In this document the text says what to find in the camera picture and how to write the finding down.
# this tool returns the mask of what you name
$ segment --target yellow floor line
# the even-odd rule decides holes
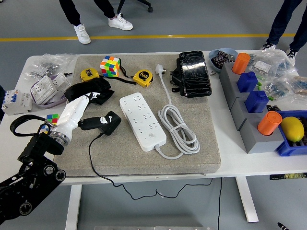
[[[293,37],[295,34],[283,34],[283,37]],[[268,37],[268,34],[169,34],[169,35],[125,35],[125,36],[91,36],[92,40],[114,39],[159,39],[159,38],[230,38],[230,37]],[[0,38],[0,42],[28,41],[63,41],[78,40],[77,37],[18,37]]]

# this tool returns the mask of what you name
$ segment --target table leg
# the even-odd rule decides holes
[[[248,182],[245,176],[237,176],[236,184],[238,185],[245,216],[248,223],[259,222],[253,198],[251,197]]]
[[[82,185],[71,186],[65,230],[77,230]]]

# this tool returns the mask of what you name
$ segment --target white sneaker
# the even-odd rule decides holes
[[[116,15],[116,18],[109,19],[109,26],[121,30],[132,30],[133,25],[121,17],[121,13]]]
[[[273,50],[273,49],[275,49],[275,48],[276,48],[276,45],[271,44],[271,43],[266,43],[266,44],[264,44],[264,45],[261,47],[261,49],[271,49],[271,50]]]
[[[79,39],[79,42],[82,44],[89,44],[91,42],[90,36],[85,31],[85,27],[83,24],[80,24],[78,26],[74,26],[75,31],[77,33],[77,37]]]
[[[292,65],[295,65],[295,61],[296,61],[296,55],[297,55],[297,52],[293,51],[293,49],[288,49],[286,51],[286,55],[288,56],[289,60],[290,60],[290,63]]]

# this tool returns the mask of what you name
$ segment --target black pants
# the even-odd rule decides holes
[[[2,88],[2,86],[0,86],[0,105],[2,107],[2,103],[4,100],[4,95],[5,95],[5,90]],[[0,108],[0,121],[2,121],[2,118],[4,116],[4,111]]]
[[[280,37],[284,34],[286,27],[291,19],[293,11],[298,7],[302,0],[284,0],[284,3],[279,10],[273,22],[270,31],[268,43],[276,45]],[[307,8],[302,17],[302,22],[290,44],[290,48],[294,51],[299,51],[307,42]]]
[[[94,2],[107,18],[115,17],[114,9],[109,0],[94,0]],[[75,26],[81,24],[80,14],[76,10],[76,6],[73,4],[72,0],[59,0],[59,3],[71,24]]]

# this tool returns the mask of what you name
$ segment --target white table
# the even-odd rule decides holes
[[[179,54],[174,53],[148,53],[148,54]],[[208,58],[209,52],[204,52],[208,73],[212,71],[212,67]],[[30,57],[24,66],[28,67],[35,57]],[[288,158],[280,157],[276,152],[247,154],[239,132],[234,125],[231,113],[228,109],[223,89],[217,75],[210,77],[212,95],[208,97],[210,111],[213,118],[213,125],[216,133],[217,143],[221,156],[221,167],[215,173],[207,175],[160,175],[160,176],[120,176],[111,177],[115,183],[124,182],[141,182],[141,181],[158,181],[158,180],[174,180],[174,179],[196,179],[196,178],[215,178],[215,177],[235,177],[241,194],[242,203],[246,212],[248,222],[258,222],[258,217],[252,202],[252,197],[246,181],[246,176],[251,175],[269,175],[283,173],[303,173],[307,172],[307,155],[291,156]],[[22,92],[29,92],[30,87],[34,84],[34,80],[25,80],[21,75],[16,89]],[[278,105],[282,110],[302,110],[307,109],[305,105],[290,104],[280,102],[272,102],[271,105]],[[41,110],[33,107],[32,114],[38,116],[46,116],[47,114],[61,114],[64,104],[56,106],[52,109]],[[10,132],[10,124],[18,115],[5,115],[0,125],[0,144],[1,144],[1,161],[0,161],[0,181],[16,174],[21,166],[17,160],[20,153],[27,145],[30,138],[16,137]],[[30,121],[20,127],[21,130],[27,132],[36,132],[39,121]],[[91,178],[66,178],[62,185],[72,185],[71,198],[68,210],[66,229],[76,229],[79,201],[81,198],[82,184],[103,184],[109,181],[99,177]]]

